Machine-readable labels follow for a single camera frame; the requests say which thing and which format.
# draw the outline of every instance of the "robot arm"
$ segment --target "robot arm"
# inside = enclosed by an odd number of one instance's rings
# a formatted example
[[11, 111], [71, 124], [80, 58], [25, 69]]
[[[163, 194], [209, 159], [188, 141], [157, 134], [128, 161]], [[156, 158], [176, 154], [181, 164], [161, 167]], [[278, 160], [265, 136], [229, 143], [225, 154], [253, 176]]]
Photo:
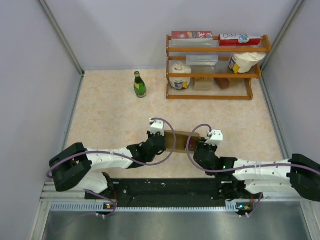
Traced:
[[[106, 173], [98, 173], [97, 171], [109, 168], [138, 168], [142, 164], [152, 162], [155, 156], [161, 155], [166, 150], [164, 122], [150, 120], [150, 124], [151, 128], [147, 132], [148, 139], [146, 142], [112, 150], [84, 148], [82, 143], [75, 143], [51, 159], [49, 165], [52, 168], [62, 160], [79, 154], [73, 160], [67, 161], [52, 170], [56, 191], [64, 192], [74, 188], [91, 190], [97, 194], [112, 191], [113, 183], [110, 177]], [[101, 151], [110, 152], [110, 154], [102, 154]]]
[[[254, 168], [238, 169], [228, 172], [206, 172], [221, 180], [221, 194], [226, 199], [247, 198], [248, 194], [259, 193], [298, 193], [301, 197], [320, 202], [320, 178], [316, 174], [295, 165], [307, 166], [319, 171], [320, 165], [311, 159], [293, 154], [291, 159], [262, 162], [248, 161], [235, 157], [217, 157], [218, 144], [223, 140], [220, 130], [208, 133], [209, 140], [201, 139], [193, 155], [194, 161], [206, 170], [227, 170], [246, 166]], [[269, 164], [287, 166], [261, 167]]]

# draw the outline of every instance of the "cable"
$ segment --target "cable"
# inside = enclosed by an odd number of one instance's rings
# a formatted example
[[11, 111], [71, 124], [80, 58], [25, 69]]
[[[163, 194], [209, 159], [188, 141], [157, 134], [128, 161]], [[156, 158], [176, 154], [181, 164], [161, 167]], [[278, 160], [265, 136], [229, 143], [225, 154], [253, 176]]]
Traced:
[[[103, 219], [109, 218], [110, 216], [112, 216], [112, 215], [115, 214], [116, 209], [117, 209], [117, 205], [118, 205], [118, 203], [117, 203], [116, 201], [113, 201], [113, 200], [111, 200], [111, 199], [109, 199], [109, 198], [107, 198], [107, 197], [105, 197], [105, 196], [102, 196], [102, 195], [100, 195], [100, 194], [98, 194], [98, 193], [95, 193], [95, 192], [93, 192], [93, 191], [91, 191], [91, 190], [88, 190], [88, 189], [84, 189], [84, 190], [85, 190], [87, 193], [89, 193], [89, 194], [92, 194], [92, 195], [94, 195], [94, 196], [96, 196], [96, 197], [98, 197], [98, 198], [107, 200], [107, 201], [111, 202], [112, 204], [114, 204], [113, 211], [110, 212], [108, 215], [104, 215], [105, 217], [103, 217]], [[49, 221], [50, 231], [52, 232], [52, 234], [58, 235], [58, 234], [60, 234], [61, 232], [63, 232], [64, 230], [66, 230], [70, 225], [72, 225], [73, 223], [75, 223], [76, 221], [78, 221], [79, 219], [81, 219], [81, 218], [83, 218], [83, 217], [86, 217], [86, 216], [92, 216], [92, 215], [99, 216], [100, 214], [95, 213], [95, 212], [89, 212], [89, 213], [82, 214], [82, 215], [78, 216], [77, 218], [75, 218], [74, 220], [72, 220], [71, 222], [67, 223], [63, 228], [61, 228], [61, 229], [58, 230], [58, 231], [55, 231], [55, 230], [53, 229], [53, 221], [52, 221], [52, 219], [49, 218], [48, 221]]]
[[[144, 163], [144, 162], [141, 162], [141, 161], [137, 161], [129, 156], [126, 156], [126, 155], [123, 155], [123, 154], [120, 154], [120, 153], [116, 153], [114, 152], [113, 155], [115, 156], [118, 156], [118, 157], [122, 157], [124, 159], [129, 159], [131, 161], [133, 161], [134, 163], [136, 164], [140, 164], [140, 165], [143, 165], [143, 166], [156, 166], [156, 165], [159, 165], [159, 164], [162, 164], [164, 163], [165, 161], [167, 161], [171, 155], [174, 153], [175, 149], [176, 149], [176, 144], [177, 144], [177, 136], [176, 136], [176, 132], [174, 130], [174, 128], [172, 127], [172, 125], [165, 119], [163, 118], [160, 118], [160, 117], [153, 117], [151, 118], [151, 120], [160, 120], [160, 121], [163, 121], [165, 122], [166, 124], [168, 124], [168, 126], [171, 128], [172, 130], [172, 133], [173, 133], [173, 138], [174, 138], [174, 144], [173, 144], [173, 148], [171, 150], [171, 152], [169, 153], [169, 155], [163, 159], [162, 161], [159, 161], [159, 162], [156, 162], [156, 163]], [[79, 157], [79, 156], [82, 156], [82, 155], [87, 155], [87, 154], [108, 154], [108, 155], [111, 155], [112, 153], [110, 151], [85, 151], [85, 152], [80, 152], [80, 153], [77, 153], [77, 154], [74, 154], [72, 156], [69, 156], [65, 159], [63, 159], [62, 161], [58, 162], [57, 164], [55, 164], [54, 166], [52, 166], [47, 172], [46, 172], [46, 176], [50, 179], [52, 179], [53, 177], [50, 175], [50, 173], [56, 169], [57, 167], [59, 167], [60, 165], [64, 164], [65, 162], [67, 161], [70, 161], [76, 157]]]
[[257, 208], [259, 207], [260, 203], [261, 203], [261, 199], [262, 199], [263, 193], [260, 193], [260, 197], [258, 199], [258, 202], [256, 203], [256, 205], [254, 206], [253, 210], [247, 215], [247, 217], [251, 217], [251, 215], [257, 210]]
[[[203, 126], [209, 126], [209, 125], [208, 124], [201, 124], [201, 125], [197, 126], [195, 129], [193, 129], [193, 131], [191, 132], [191, 134], [188, 137], [188, 140], [186, 141], [187, 146], [189, 146], [192, 135], [196, 132], [197, 129], [199, 129]], [[204, 172], [207, 172], [207, 173], [219, 174], [219, 173], [233, 172], [233, 171], [242, 170], [242, 169], [255, 169], [257, 167], [256, 165], [248, 165], [248, 166], [240, 166], [240, 167], [229, 168], [229, 169], [209, 170], [209, 169], [204, 169], [204, 168], [198, 166], [198, 164], [191, 158], [190, 151], [189, 151], [188, 147], [186, 148], [186, 154], [187, 154], [190, 162], [193, 164], [193, 166], [195, 166], [197, 169], [204, 171]], [[298, 165], [298, 164], [293, 164], [293, 163], [270, 163], [270, 164], [259, 165], [259, 168], [270, 168], [270, 167], [291, 167], [291, 168], [293, 167], [293, 168], [298, 168], [298, 169], [304, 169], [304, 170], [307, 170], [309, 172], [312, 172], [312, 173], [320, 176], [320, 172], [317, 170], [314, 170], [308, 166], [303, 166], [303, 165]]]

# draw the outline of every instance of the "white container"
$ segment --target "white container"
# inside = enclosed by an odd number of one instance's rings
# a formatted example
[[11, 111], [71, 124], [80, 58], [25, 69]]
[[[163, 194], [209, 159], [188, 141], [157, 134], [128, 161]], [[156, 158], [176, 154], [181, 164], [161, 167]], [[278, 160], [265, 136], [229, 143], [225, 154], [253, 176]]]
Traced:
[[[171, 74], [190, 74], [191, 67], [185, 65], [183, 62], [178, 61], [170, 67]], [[188, 88], [190, 85], [191, 77], [170, 77], [169, 82], [171, 87], [176, 90]]]
[[245, 52], [234, 53], [229, 60], [229, 68], [233, 70], [235, 74], [244, 74], [250, 71], [250, 69], [259, 63], [266, 54], [264, 52]]

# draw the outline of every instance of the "plastic container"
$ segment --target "plastic container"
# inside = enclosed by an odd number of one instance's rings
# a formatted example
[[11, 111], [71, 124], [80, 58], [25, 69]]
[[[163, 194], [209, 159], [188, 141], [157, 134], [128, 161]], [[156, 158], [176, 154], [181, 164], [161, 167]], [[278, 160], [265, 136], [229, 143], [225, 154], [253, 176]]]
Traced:
[[229, 68], [235, 74], [244, 74], [259, 63], [266, 54], [264, 52], [234, 53], [229, 60]]
[[[171, 74], [190, 74], [191, 67], [185, 65], [183, 62], [176, 62], [170, 67]], [[170, 77], [171, 87], [176, 90], [187, 89], [191, 82], [191, 77]]]
[[215, 66], [219, 61], [218, 55], [187, 55], [187, 66]]

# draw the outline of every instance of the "label sticker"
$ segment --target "label sticker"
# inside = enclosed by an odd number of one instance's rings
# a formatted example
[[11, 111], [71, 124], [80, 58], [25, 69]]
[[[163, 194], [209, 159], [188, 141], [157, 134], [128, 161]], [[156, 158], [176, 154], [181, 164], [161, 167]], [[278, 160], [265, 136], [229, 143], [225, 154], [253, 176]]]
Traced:
[[188, 83], [186, 81], [182, 81], [182, 82], [175, 82], [174, 83], [174, 87], [176, 89], [186, 89], [188, 87]]
[[229, 68], [233, 70], [235, 74], [239, 72], [240, 67], [238, 64], [236, 64], [236, 61], [233, 59], [233, 57], [230, 58]]

